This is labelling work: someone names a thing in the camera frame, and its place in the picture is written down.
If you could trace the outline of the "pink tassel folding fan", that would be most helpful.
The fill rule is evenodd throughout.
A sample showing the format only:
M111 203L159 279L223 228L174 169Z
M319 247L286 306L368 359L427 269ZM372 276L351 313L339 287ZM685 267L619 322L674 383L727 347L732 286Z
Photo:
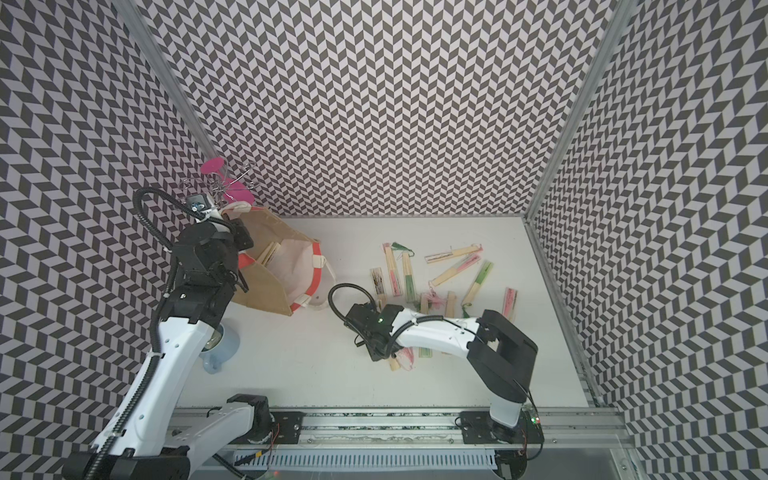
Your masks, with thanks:
M424 260L427 264L433 264L453 258L459 258L466 255L471 255L478 253L483 250L483 247L480 244L473 244L466 247L461 247L458 249L452 249L444 252L439 252L435 254L430 254L424 257Z

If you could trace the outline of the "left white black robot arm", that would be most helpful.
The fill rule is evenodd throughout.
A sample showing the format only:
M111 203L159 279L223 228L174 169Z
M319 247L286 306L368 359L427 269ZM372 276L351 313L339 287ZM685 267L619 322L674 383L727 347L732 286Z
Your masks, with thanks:
M66 459L64 478L186 479L232 440L263 434L253 398L227 402L178 436L168 432L192 367L244 282L238 256L252 245L240 220L210 218L179 235L172 259L182 277L150 323L151 350L90 449Z

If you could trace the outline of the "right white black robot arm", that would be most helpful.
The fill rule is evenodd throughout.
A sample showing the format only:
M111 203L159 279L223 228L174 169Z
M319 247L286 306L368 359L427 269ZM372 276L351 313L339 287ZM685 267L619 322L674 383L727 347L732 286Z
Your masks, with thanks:
M377 311L373 304L355 304L346 314L334 313L360 338L374 362L406 348L428 348L467 360L490 392L492 437L504 443L531 437L521 425L521 413L531 400L538 346L501 313L486 310L477 318L459 319L400 305Z

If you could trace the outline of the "pink blue folding fan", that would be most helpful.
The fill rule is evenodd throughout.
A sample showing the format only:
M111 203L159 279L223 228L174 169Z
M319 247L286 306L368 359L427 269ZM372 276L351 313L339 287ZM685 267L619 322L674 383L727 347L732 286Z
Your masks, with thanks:
M512 288L506 288L504 292L502 315L509 320L513 321L514 310L518 298L518 291Z

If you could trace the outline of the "burlap red tote bag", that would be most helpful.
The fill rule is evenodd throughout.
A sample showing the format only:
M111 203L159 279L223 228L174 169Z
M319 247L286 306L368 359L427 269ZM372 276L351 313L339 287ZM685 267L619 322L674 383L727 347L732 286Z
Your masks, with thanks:
M254 247L239 255L239 272L249 290L237 291L233 302L255 310L291 316L300 309L320 310L328 306L329 290L336 276L323 255L321 243L289 226L266 208L247 213L223 213L241 219ZM270 242L281 248L268 266L256 262Z

